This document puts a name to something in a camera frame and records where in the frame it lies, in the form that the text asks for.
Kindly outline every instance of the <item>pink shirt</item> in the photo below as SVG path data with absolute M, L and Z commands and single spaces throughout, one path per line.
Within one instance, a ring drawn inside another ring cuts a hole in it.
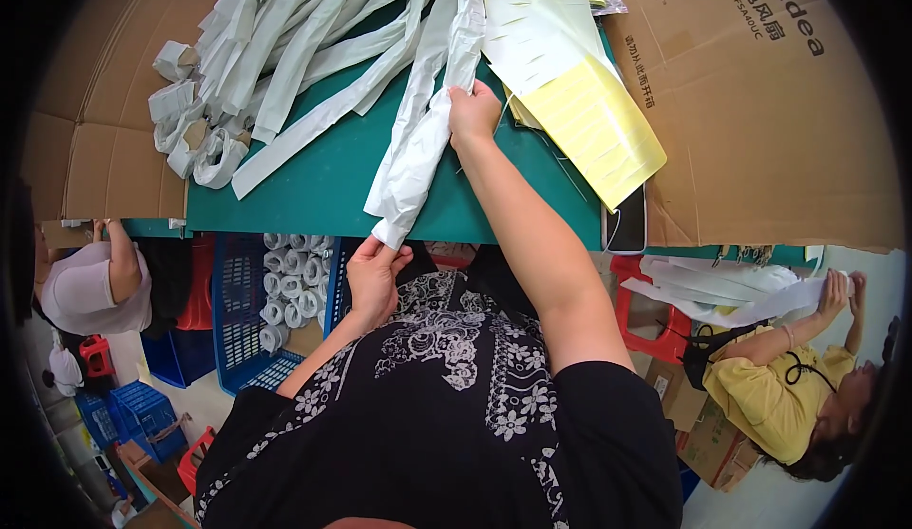
M 110 242 L 97 242 L 52 264 L 41 291 L 41 308 L 57 327 L 77 335 L 107 335 L 143 331 L 149 326 L 152 278 L 146 258 L 136 251 L 142 282 L 136 293 L 120 304 L 111 296 L 110 258 Z

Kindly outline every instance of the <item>black floral shirt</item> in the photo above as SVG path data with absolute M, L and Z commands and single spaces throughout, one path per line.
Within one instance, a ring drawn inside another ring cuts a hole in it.
M 678 526 L 673 430 L 626 368 L 553 378 L 537 321 L 460 271 L 399 289 L 391 320 L 294 397 L 247 387 L 197 474 L 203 527 Z

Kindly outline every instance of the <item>black pants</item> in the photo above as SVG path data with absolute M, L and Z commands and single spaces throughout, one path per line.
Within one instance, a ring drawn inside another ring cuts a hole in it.
M 134 238 L 152 278 L 152 322 L 143 335 L 158 339 L 177 326 L 190 300 L 193 244 L 190 239 Z
M 415 258 L 396 277 L 396 285 L 406 284 L 419 275 L 438 270 L 423 242 L 406 240 L 405 244 L 411 246 Z M 516 276 L 510 270 L 499 246 L 479 246 L 475 258 L 466 269 L 466 274 L 469 276 L 469 289 L 473 292 L 488 295 L 505 311 L 516 311 L 538 319 L 532 302 L 516 281 Z

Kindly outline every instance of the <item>white tag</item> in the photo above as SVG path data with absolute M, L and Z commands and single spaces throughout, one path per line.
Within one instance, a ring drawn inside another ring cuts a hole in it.
M 668 388 L 668 379 L 663 376 L 655 377 L 655 384 L 652 386 L 655 388 L 655 392 L 658 393 L 658 399 L 661 400 L 665 398 L 665 389 Z

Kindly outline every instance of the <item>bracelet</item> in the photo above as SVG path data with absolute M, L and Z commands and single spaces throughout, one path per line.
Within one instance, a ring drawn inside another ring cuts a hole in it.
M 792 332 L 791 326 L 787 323 L 782 324 L 782 329 L 785 330 L 786 335 L 789 336 L 789 350 L 791 351 L 795 348 L 795 334 Z

